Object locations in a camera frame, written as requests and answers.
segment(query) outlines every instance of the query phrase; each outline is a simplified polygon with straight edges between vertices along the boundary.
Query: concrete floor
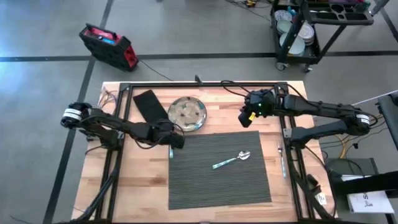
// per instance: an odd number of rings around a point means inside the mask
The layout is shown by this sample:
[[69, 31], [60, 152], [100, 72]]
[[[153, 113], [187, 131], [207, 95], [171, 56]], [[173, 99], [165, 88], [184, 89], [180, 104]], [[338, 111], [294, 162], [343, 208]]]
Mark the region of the concrete floor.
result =
[[[67, 136], [67, 130], [59, 125], [60, 117], [67, 104], [77, 99], [88, 66], [88, 61], [1, 61], [89, 55], [78, 33], [86, 22], [100, 24], [107, 3], [112, 1], [0, 1], [0, 223], [17, 223], [10, 215], [30, 223], [42, 222]], [[397, 1], [386, 8], [395, 26], [397, 8]], [[139, 55], [273, 52], [269, 8], [254, 11], [265, 17], [224, 0], [115, 0], [106, 28], [128, 37]], [[335, 29], [317, 25], [321, 46]], [[330, 52], [391, 50], [398, 50], [398, 42], [385, 18], [378, 14], [372, 26], [348, 27]], [[355, 103], [397, 89], [397, 60], [398, 54], [325, 57], [308, 74], [298, 66], [280, 72], [274, 58], [146, 63], [173, 80], [193, 80], [194, 75], [202, 80], [303, 80], [310, 100]], [[163, 80], [142, 63], [135, 72], [125, 73], [95, 62], [85, 100], [96, 102], [105, 81]], [[374, 103], [360, 106], [376, 113]], [[316, 122], [325, 120], [316, 118]], [[387, 131], [363, 143], [349, 156], [375, 158], [380, 172], [398, 169], [398, 152]], [[54, 222], [70, 218], [85, 150], [85, 139], [77, 134]], [[340, 149], [327, 151], [330, 157], [336, 157]], [[391, 201], [398, 208], [398, 202]], [[344, 210], [339, 214], [344, 220], [384, 222], [380, 216], [351, 215]]]

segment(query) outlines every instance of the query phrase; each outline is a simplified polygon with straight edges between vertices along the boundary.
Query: cart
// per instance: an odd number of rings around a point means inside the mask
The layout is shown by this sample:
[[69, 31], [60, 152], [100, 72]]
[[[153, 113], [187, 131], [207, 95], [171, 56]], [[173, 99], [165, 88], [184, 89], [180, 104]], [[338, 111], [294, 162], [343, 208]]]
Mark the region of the cart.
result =
[[[332, 3], [332, 2], [310, 2], [306, 0], [296, 0], [296, 3], [286, 2], [279, 4], [279, 0], [274, 0], [271, 9], [271, 27], [274, 35], [276, 63], [278, 70], [283, 71], [291, 63], [304, 64], [304, 72], [308, 73], [312, 69], [311, 65], [316, 65], [327, 53], [330, 46], [347, 26], [369, 26], [373, 24], [373, 18], [365, 10], [360, 12], [357, 9], [358, 3]], [[288, 7], [294, 9], [297, 14], [293, 19], [293, 25], [287, 33], [282, 46], [279, 45], [277, 32], [277, 21], [275, 12], [278, 10], [288, 10]], [[303, 55], [295, 56], [289, 54], [296, 36], [299, 34], [303, 23], [307, 21], [314, 29], [314, 41], [312, 45], [306, 46]], [[339, 26], [323, 49], [319, 46], [315, 24], [327, 24]]]

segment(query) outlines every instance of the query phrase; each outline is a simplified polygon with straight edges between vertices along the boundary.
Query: silver spoon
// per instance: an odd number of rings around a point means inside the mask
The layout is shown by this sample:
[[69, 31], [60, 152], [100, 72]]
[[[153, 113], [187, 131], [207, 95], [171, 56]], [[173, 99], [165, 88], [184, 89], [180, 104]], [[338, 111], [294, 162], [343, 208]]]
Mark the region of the silver spoon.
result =
[[217, 169], [225, 164], [228, 164], [228, 163], [234, 161], [235, 159], [245, 160], [245, 159], [249, 158], [249, 156], [250, 156], [249, 151], [240, 151], [237, 157], [228, 159], [227, 161], [224, 161], [224, 162], [217, 163], [217, 164], [213, 165], [213, 169]]

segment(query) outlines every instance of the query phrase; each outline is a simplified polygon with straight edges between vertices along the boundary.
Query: gray placemat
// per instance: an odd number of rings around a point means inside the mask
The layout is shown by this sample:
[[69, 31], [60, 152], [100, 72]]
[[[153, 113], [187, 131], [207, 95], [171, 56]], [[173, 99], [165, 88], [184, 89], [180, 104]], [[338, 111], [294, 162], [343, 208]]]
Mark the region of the gray placemat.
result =
[[[239, 151], [251, 155], [212, 169]], [[271, 194], [258, 131], [187, 136], [169, 159], [170, 210], [259, 202]]]

